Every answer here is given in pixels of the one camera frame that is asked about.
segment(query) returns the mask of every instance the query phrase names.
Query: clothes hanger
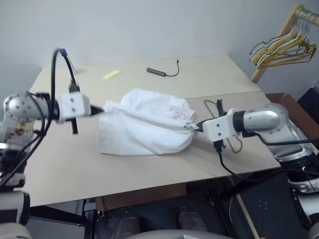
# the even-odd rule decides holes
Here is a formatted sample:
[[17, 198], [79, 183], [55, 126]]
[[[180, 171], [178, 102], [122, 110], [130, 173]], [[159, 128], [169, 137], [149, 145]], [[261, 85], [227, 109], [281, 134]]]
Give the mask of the clothes hanger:
[[289, 40], [291, 40], [291, 39], [293, 39], [295, 36], [296, 36], [296, 34], [297, 34], [297, 29], [296, 29], [296, 27], [298, 27], [298, 24], [296, 25], [294, 25], [294, 27], [291, 29], [291, 31], [288, 33], [288, 34], [286, 34], [286, 35], [284, 35], [284, 36], [281, 36], [280, 38], [278, 38], [278, 39], [275, 39], [275, 40], [273, 40], [273, 41], [270, 41], [270, 43], [266, 46], [266, 47], [264, 47], [264, 48], [261, 48], [259, 51], [257, 51], [256, 53], [255, 53], [255, 55], [253, 55], [252, 56], [252, 62], [255, 64], [255, 65], [257, 65], [257, 62], [260, 60], [260, 58], [262, 58], [265, 54], [271, 54], [274, 50], [275, 50], [275, 48], [277, 47], [277, 46], [280, 46], [281, 44], [283, 44], [283, 43], [285, 43], [285, 42], [287, 42], [287, 41], [289, 41]]
[[276, 36], [273, 37], [272, 39], [270, 39], [267, 43], [262, 41], [259, 42], [256, 46], [253, 47], [253, 49], [249, 52], [250, 55], [255, 55], [257, 51], [261, 50], [262, 48], [269, 48], [270, 45], [278, 40], [283, 39], [284, 37], [287, 37], [289, 35], [292, 35], [293, 32], [296, 31], [296, 24], [294, 24], [294, 26], [292, 27], [292, 29], [290, 30], [289, 33], [287, 33], [286, 35], [283, 36]]
[[[276, 52], [276, 54], [273, 55], [273, 57], [269, 56], [267, 59], [263, 60], [263, 62], [259, 64], [258, 66], [259, 68], [303, 63], [303, 62], [308, 62], [312, 59], [317, 49], [316, 45], [310, 44], [309, 41], [306, 41], [304, 38], [308, 35], [311, 22], [316, 16], [310, 15], [307, 17], [308, 17], [308, 22], [305, 21], [303, 23], [299, 38], [297, 37], [296, 39], [294, 39], [295, 41], [288, 42], [285, 44], [285, 46], [279, 47], [278, 51]], [[295, 50], [290, 52], [287, 51], [288, 49], [291, 49], [292, 47], [294, 47], [296, 43], [299, 43], [301, 40], [303, 41], [299, 44], [299, 48], [296, 52]], [[301, 47], [304, 48], [304, 51], [302, 53], [299, 53]]]
[[257, 61], [260, 59], [260, 57], [262, 57], [265, 53], [268, 52], [268, 51], [266, 51], [266, 49], [271, 51], [272, 47], [276, 47], [279, 43], [283, 43], [283, 42], [286, 42], [286, 41], [294, 38], [296, 33], [298, 32], [299, 21], [300, 21], [300, 19], [297, 18], [294, 26], [292, 27], [290, 32], [287, 33], [286, 35], [274, 37], [268, 42], [268, 45], [265, 45], [265, 46], [261, 45], [261, 47], [256, 49], [256, 51], [251, 56], [251, 61], [256, 64]]
[[260, 66], [264, 63], [266, 59], [273, 59], [276, 57], [276, 55], [284, 54], [288, 49], [300, 45], [305, 40], [308, 30], [308, 23], [301, 20], [301, 22], [298, 23], [297, 27], [298, 33], [294, 38], [286, 38], [286, 41], [282, 41], [281, 44], [276, 44], [275, 47], [272, 48], [269, 52], [265, 53], [263, 56], [259, 58], [256, 65], [257, 68], [260, 68]]

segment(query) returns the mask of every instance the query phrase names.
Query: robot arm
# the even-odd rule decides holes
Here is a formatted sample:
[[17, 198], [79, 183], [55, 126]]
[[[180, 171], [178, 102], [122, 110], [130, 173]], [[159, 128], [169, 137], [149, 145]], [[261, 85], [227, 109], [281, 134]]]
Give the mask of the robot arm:
[[319, 159], [310, 143], [299, 143], [310, 140], [289, 120], [282, 105], [268, 104], [250, 111], [230, 109], [224, 116], [204, 121], [202, 129], [212, 142], [240, 133], [243, 137], [257, 135], [281, 167], [290, 170], [288, 183], [301, 222], [308, 230], [312, 227], [312, 235], [319, 236], [315, 229], [319, 228]]
[[[50, 99], [47, 96], [48, 94], [36, 94], [34, 98], [45, 118], [49, 114]], [[89, 98], [81, 92], [71, 92], [55, 98], [53, 119], [58, 123], [63, 123], [66, 120], [91, 116], [102, 111], [102, 109], [90, 105]], [[16, 155], [32, 141], [35, 135], [34, 122], [40, 119], [40, 112], [27, 93], [7, 97], [3, 102], [3, 113], [3, 120], [0, 123], [1, 174], [18, 163]], [[24, 168], [25, 165], [10, 178], [5, 186], [22, 187], [25, 180]]]

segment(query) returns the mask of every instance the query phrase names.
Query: floor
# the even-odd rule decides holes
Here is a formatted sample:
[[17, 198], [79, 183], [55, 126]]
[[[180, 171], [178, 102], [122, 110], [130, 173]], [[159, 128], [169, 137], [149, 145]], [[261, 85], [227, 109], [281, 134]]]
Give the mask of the floor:
[[[277, 176], [242, 193], [241, 196], [260, 236], [267, 239], [307, 238], [307, 231], [300, 225], [292, 204], [285, 175]], [[50, 206], [68, 212], [75, 211], [75, 202]], [[108, 213], [108, 218], [99, 220], [97, 223], [96, 239], [112, 239], [119, 219], [130, 215], [141, 217], [144, 230], [174, 229], [175, 215], [181, 206], [194, 208], [202, 216], [210, 232], [223, 234], [223, 228], [214, 208], [207, 203], [203, 194], [192, 193], [187, 196], [112, 210]], [[235, 200], [229, 212], [239, 239], [252, 238]], [[78, 239], [84, 234], [82, 227], [32, 219], [27, 224], [27, 228], [33, 239]]]

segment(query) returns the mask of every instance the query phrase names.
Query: wooden clothes rack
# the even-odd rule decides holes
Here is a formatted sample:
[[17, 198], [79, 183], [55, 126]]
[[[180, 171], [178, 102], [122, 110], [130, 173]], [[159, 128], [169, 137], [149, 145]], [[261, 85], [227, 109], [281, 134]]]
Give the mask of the wooden clothes rack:
[[[307, 18], [307, 16], [301, 15], [301, 13], [311, 13], [312, 15], [317, 15], [317, 17], [315, 17], [311, 23], [319, 26], [319, 15], [316, 13], [313, 13], [309, 10], [305, 9], [305, 6], [302, 4], [298, 4], [296, 6], [293, 7], [292, 11], [290, 12], [290, 14], [287, 16], [284, 24], [281, 26], [278, 34], [276, 36], [282, 36], [285, 34], [288, 34], [289, 31], [292, 29], [292, 27], [295, 24], [295, 21], [297, 18], [301, 18], [303, 20], [309, 21], [309, 19]], [[258, 81], [260, 80], [260, 78], [263, 76], [263, 74], [265, 73], [267, 67], [261, 68], [261, 69], [256, 69], [256, 71], [254, 72], [254, 74], [251, 77], [251, 81], [254, 83], [258, 83]]]

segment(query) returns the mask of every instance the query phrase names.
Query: yellow sticky note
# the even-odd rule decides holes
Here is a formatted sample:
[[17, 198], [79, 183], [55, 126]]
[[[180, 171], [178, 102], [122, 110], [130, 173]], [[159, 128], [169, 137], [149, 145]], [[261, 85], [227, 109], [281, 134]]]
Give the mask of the yellow sticky note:
[[114, 70], [114, 71], [111, 71], [111, 72], [106, 73], [104, 76], [102, 76], [102, 78], [103, 78], [105, 81], [108, 81], [109, 79], [111, 79], [111, 78], [117, 76], [118, 74], [120, 74], [120, 71]]

